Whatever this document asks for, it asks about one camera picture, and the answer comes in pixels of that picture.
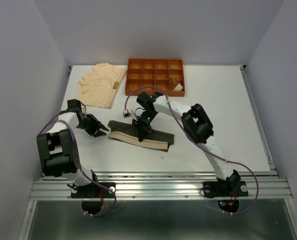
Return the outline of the brown underwear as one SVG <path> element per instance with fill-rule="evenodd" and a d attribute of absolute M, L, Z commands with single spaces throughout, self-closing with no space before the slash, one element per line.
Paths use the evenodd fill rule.
<path fill-rule="evenodd" d="M 178 78 L 171 78 L 168 83 L 170 90 L 173 92 L 180 92 L 184 90 L 184 87 Z"/>

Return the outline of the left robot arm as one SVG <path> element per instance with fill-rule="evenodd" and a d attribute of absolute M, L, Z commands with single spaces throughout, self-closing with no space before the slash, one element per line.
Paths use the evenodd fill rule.
<path fill-rule="evenodd" d="M 86 105 L 80 100 L 68 100 L 67 109 L 50 120 L 36 137 L 41 169 L 45 176 L 63 177 L 82 187 L 88 197 L 95 197 L 100 185 L 94 171 L 81 164 L 74 129 L 94 138 L 106 136 L 109 131 L 87 113 Z"/>

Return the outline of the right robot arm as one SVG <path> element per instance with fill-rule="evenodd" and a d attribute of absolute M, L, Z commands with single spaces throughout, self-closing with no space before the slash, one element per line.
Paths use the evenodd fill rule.
<path fill-rule="evenodd" d="M 170 100 L 160 92 L 153 95 L 142 92 L 136 102 L 144 109 L 141 116 L 132 121 L 140 142 L 151 133 L 151 122 L 158 113 L 173 117 L 188 139 L 201 148 L 214 169 L 217 181 L 203 183 L 204 193 L 214 198 L 231 196 L 237 192 L 241 177 L 224 159 L 214 138 L 213 124 L 200 104 L 184 105 Z"/>

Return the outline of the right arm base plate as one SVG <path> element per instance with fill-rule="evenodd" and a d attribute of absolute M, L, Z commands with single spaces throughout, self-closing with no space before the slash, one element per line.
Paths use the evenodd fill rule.
<path fill-rule="evenodd" d="M 236 194 L 238 197 L 247 197 L 249 195 L 245 181 L 239 181 L 235 186 L 229 187 L 226 183 L 219 181 L 202 182 L 202 192 L 204 197 L 213 198 L 230 198 Z"/>

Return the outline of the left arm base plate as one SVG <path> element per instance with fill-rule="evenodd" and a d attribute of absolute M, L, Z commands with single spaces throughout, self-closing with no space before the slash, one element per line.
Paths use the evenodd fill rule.
<path fill-rule="evenodd" d="M 72 185 L 67 184 L 71 189 L 70 197 L 72 199 L 113 199 L 114 196 L 108 190 L 103 189 L 93 183 L 76 186 L 74 183 Z"/>

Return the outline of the dark grey underwear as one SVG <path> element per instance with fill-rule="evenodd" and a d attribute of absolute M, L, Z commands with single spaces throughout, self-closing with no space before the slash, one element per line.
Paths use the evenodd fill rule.
<path fill-rule="evenodd" d="M 137 147 L 167 152 L 174 144 L 175 135 L 158 130 L 138 130 L 133 124 L 110 120 L 108 137 Z"/>

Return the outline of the orange compartment tray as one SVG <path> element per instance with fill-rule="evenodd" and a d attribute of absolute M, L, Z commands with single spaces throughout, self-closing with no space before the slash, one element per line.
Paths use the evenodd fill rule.
<path fill-rule="evenodd" d="M 183 86 L 182 91 L 171 91 L 169 80 L 176 78 Z M 129 58 L 125 82 L 125 94 L 137 96 L 139 88 L 152 94 L 159 89 L 166 91 L 170 97 L 185 96 L 184 62 L 176 58 Z"/>

